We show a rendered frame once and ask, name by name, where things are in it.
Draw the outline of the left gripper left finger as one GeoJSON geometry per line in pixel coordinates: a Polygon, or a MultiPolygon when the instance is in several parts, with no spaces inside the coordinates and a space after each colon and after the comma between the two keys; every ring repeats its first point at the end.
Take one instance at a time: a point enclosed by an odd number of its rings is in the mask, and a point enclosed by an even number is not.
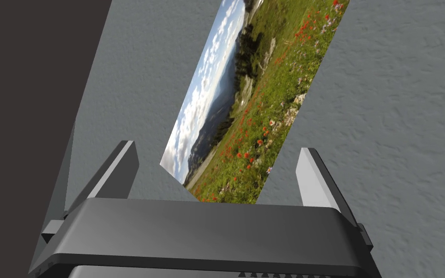
{"type": "Polygon", "coordinates": [[[88,198],[128,198],[138,168],[139,159],[135,142],[120,141],[75,198],[65,216],[69,216],[88,198]]]}

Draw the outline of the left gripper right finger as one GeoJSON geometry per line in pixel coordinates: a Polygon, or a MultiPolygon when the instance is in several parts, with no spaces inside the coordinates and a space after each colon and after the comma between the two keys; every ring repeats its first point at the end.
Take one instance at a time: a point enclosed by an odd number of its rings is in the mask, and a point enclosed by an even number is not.
{"type": "Polygon", "coordinates": [[[301,148],[295,173],[303,206],[333,208],[353,226],[358,225],[339,187],[315,148],[301,148]]]}

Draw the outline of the flower meadow landscape picture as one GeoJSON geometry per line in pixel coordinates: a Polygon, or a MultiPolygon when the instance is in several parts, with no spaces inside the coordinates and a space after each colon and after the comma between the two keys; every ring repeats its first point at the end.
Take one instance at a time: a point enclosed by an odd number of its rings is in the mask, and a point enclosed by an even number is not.
{"type": "Polygon", "coordinates": [[[221,0],[161,159],[200,202],[256,203],[351,0],[221,0]]]}

